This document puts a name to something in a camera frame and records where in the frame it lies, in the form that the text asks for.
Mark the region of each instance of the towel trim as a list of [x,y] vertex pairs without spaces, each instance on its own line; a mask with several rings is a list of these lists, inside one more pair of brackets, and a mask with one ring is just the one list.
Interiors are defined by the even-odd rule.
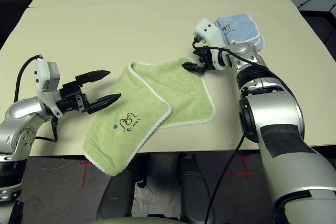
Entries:
[[[195,63],[195,61],[189,57],[184,57],[188,60],[190,60],[191,62]],[[216,111],[216,106],[215,103],[210,95],[210,92],[205,84],[205,80],[204,77],[201,77],[202,83],[203,83],[203,87],[205,89],[205,92],[210,100],[211,106],[213,108],[213,114],[205,120],[199,120],[199,121],[188,121],[188,122],[182,122],[182,123],[172,123],[172,124],[168,124],[165,126],[159,126],[171,113],[172,113],[172,106],[163,98],[161,97],[139,74],[137,74],[134,69],[132,68],[134,65],[147,65],[147,66],[155,66],[156,64],[150,64],[150,63],[142,63],[142,62],[133,62],[131,64],[128,65],[128,70],[135,76],[137,77],[141,82],[143,82],[150,91],[152,91],[152,93],[161,101],[163,101],[164,103],[167,104],[168,106],[168,110],[167,112],[153,125],[153,127],[147,132],[147,134],[145,135],[145,137],[140,141],[140,143],[137,145],[137,147],[135,148],[134,152],[130,155],[130,158],[127,160],[127,163],[116,173],[119,174],[121,171],[123,171],[128,165],[129,163],[132,161],[132,159],[134,158],[134,156],[136,155],[136,153],[139,151],[139,149],[143,146],[143,144],[146,142],[146,140],[150,137],[150,135],[156,130],[160,130],[160,129],[166,129],[166,128],[171,128],[171,127],[177,127],[177,126],[183,126],[183,125],[191,125],[191,124],[202,124],[202,123],[207,123],[212,121],[212,119],[215,117],[215,115],[217,114]],[[108,174],[99,164],[97,164],[86,152],[84,152],[84,156],[91,162],[93,163],[98,169],[100,169],[102,172]]]
[[146,142],[146,140],[150,137],[150,135],[155,131],[156,128],[158,128],[158,126],[172,113],[172,106],[163,99],[163,97],[159,96],[159,94],[140,76],[138,75],[134,69],[132,68],[134,65],[150,65],[150,64],[145,64],[145,63],[141,63],[141,62],[133,62],[131,64],[128,65],[128,70],[135,76],[137,77],[140,81],[142,81],[149,89],[150,91],[152,91],[152,93],[159,98],[161,101],[163,101],[164,103],[167,104],[168,106],[168,110],[167,112],[153,125],[153,127],[151,127],[151,129],[147,132],[147,134],[145,135],[145,137],[140,141],[140,143],[137,145],[137,147],[135,148],[134,152],[131,154],[130,158],[127,160],[127,163],[124,165],[123,168],[121,168],[118,172],[120,173],[121,171],[123,171],[128,164],[132,161],[132,159],[134,158],[134,156],[136,155],[136,153],[139,151],[139,149],[143,146],[143,144]]

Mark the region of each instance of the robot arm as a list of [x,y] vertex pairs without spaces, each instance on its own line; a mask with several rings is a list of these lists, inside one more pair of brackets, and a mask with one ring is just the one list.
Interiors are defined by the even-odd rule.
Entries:
[[196,26],[195,48],[204,62],[182,66],[203,74],[206,70],[232,68],[241,91],[239,117],[245,137],[258,143],[275,223],[334,223],[336,220],[336,171],[304,141],[301,109],[288,87],[270,72],[251,43],[216,44],[219,29],[203,19]]
[[22,177],[39,127],[51,120],[56,142],[57,121],[66,112],[77,110],[91,114],[115,102],[121,94],[107,95],[90,104],[80,89],[84,83],[100,80],[109,73],[101,70],[82,74],[57,90],[60,75],[56,63],[37,59],[34,72],[37,96],[12,104],[0,124],[1,224],[20,223],[23,203],[16,199],[21,194]]

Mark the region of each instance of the table surface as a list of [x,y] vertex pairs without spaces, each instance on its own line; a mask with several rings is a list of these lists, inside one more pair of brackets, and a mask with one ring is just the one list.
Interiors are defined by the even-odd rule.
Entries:
[[[162,63],[192,56],[195,25],[248,13],[265,37],[259,52],[268,67],[287,83],[303,110],[306,142],[335,144],[336,64],[290,0],[34,0],[0,51],[0,121],[13,102],[17,73],[24,61],[42,54],[55,61],[61,82],[97,69],[111,71],[86,84],[91,101],[109,93],[123,68],[133,62]],[[22,78],[19,98],[35,96],[33,71]],[[232,150],[241,129],[239,91],[233,72],[205,75],[217,107],[207,124],[158,130],[141,152]],[[82,144],[96,114],[70,112],[59,121],[57,144],[36,140],[32,155],[82,154]],[[38,135],[52,137],[50,123]],[[245,141],[243,149],[258,148]]]

